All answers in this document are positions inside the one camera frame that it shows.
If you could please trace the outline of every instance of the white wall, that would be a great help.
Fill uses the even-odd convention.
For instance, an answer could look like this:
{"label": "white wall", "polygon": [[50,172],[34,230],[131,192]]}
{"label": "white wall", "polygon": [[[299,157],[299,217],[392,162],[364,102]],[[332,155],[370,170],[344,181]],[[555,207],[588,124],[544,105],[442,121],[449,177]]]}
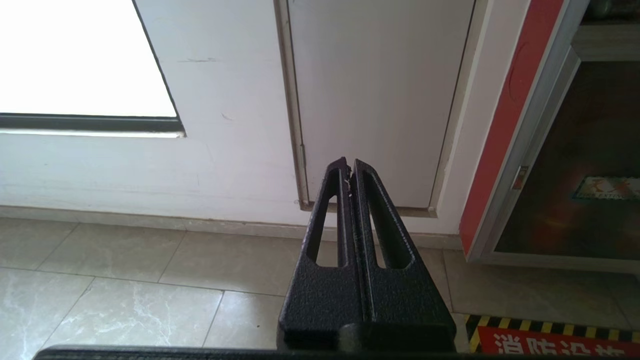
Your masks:
{"label": "white wall", "polygon": [[[456,130],[440,217],[407,218],[410,231],[458,232],[528,4],[493,3],[477,75],[468,79],[468,111]],[[138,6],[188,137],[0,134],[0,204],[306,225],[309,213],[296,204],[273,3],[138,0]],[[480,82],[491,80],[500,86]]]}

